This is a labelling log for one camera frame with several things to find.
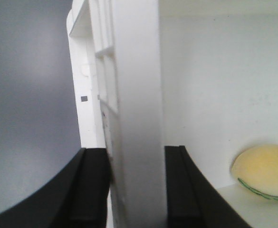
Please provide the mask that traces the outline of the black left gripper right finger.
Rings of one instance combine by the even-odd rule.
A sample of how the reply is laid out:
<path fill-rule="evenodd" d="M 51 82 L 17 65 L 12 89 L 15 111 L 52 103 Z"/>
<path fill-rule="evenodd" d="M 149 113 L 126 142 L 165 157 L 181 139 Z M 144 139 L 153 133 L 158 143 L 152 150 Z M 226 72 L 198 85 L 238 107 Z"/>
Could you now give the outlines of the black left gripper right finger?
<path fill-rule="evenodd" d="M 248 228 L 200 172 L 185 146 L 165 147 L 170 228 Z"/>

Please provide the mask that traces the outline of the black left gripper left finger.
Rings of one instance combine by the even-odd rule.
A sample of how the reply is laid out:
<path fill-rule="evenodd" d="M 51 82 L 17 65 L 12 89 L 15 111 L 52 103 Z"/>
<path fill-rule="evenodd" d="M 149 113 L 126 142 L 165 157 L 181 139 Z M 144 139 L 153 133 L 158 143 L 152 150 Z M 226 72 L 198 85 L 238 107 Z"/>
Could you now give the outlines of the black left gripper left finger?
<path fill-rule="evenodd" d="M 104 228 L 111 168 L 105 148 L 82 148 L 47 184 L 0 213 L 0 228 Z"/>

